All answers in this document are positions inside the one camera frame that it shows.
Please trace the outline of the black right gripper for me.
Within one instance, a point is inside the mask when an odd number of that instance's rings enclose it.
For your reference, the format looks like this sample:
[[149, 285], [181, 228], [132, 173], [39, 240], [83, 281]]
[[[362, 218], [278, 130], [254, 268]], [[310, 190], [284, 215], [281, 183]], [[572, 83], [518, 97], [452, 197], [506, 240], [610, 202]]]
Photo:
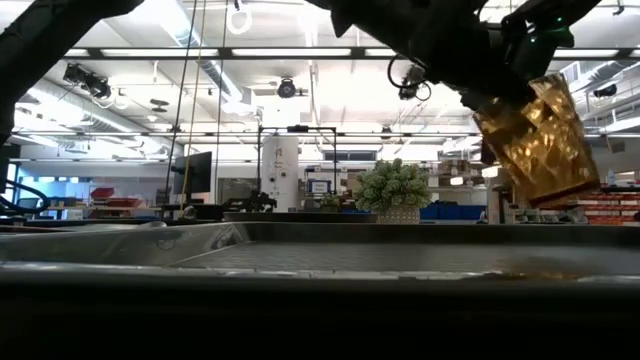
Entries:
[[[491, 48], [489, 31], [464, 0], [308, 0], [328, 10], [336, 36], [355, 26], [426, 70], [432, 83], [458, 90], [461, 104], [479, 111], [498, 99], [522, 107], [535, 91]], [[481, 142], [480, 161], [497, 162]]]

